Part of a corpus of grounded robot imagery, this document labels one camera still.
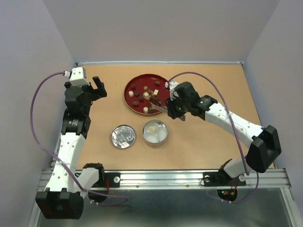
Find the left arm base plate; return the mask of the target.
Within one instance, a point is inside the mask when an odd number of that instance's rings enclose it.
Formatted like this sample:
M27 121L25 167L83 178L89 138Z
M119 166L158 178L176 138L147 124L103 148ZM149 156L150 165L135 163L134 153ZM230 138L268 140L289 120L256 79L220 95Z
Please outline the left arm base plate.
M103 175L97 174L97 181L92 188L119 188L121 174L119 172L105 172Z

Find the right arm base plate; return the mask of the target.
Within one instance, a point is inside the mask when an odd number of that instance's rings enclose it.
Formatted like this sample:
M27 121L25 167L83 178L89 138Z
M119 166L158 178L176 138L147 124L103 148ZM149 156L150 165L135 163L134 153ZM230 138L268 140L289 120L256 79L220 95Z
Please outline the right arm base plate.
M220 171L211 171L203 172L203 184L206 187L245 186L246 181L241 181L239 177L231 178Z

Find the silver metal tongs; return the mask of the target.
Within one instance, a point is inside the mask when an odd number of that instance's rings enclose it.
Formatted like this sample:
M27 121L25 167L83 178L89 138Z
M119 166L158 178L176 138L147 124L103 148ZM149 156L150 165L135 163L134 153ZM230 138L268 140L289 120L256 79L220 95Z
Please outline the silver metal tongs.
M167 114L167 115L169 115L168 114L168 109L167 109L167 107L166 106L164 106L164 105L162 105L159 101L157 101L155 98L150 98L149 99L149 108L150 108L150 110L157 110L157 111L160 111L160 112L163 112L163 113L165 113L165 114ZM173 117L171 117L171 116L169 116L170 118L172 118L172 119L180 119L181 121L185 121L186 120L186 116L185 115L182 115L182 116L180 116L180 117L176 117L176 118L173 118Z

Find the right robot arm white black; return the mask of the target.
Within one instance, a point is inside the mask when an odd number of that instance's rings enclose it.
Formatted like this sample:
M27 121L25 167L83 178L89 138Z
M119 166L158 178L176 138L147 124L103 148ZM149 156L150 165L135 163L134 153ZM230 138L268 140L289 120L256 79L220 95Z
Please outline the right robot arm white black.
M170 97L166 99L168 116L182 118L186 113L212 123L242 142L249 150L246 155L226 161L218 171L218 180L229 184L244 173L264 173L281 154L277 129L253 124L227 110L211 96L200 96L190 82L172 81L165 84Z

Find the white oval chocolate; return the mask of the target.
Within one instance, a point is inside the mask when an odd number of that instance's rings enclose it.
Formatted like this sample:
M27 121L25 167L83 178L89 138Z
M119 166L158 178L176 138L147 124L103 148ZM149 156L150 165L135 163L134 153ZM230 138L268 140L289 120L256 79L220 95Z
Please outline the white oval chocolate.
M155 127L150 126L150 127L149 127L149 131L151 131L151 132L155 132L155 131L156 131L156 128L155 128Z

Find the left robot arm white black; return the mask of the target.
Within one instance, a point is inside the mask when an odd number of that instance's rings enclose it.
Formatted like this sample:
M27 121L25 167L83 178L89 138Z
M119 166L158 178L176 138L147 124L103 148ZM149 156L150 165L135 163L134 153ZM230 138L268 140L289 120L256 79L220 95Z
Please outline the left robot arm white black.
M104 168L100 163L86 164L80 176L75 175L75 166L91 123L90 107L94 101L107 96L99 77L93 77L93 81L96 88L90 83L65 83L66 109L55 167L44 191L36 194L36 203L46 219L79 219L90 187L105 182Z

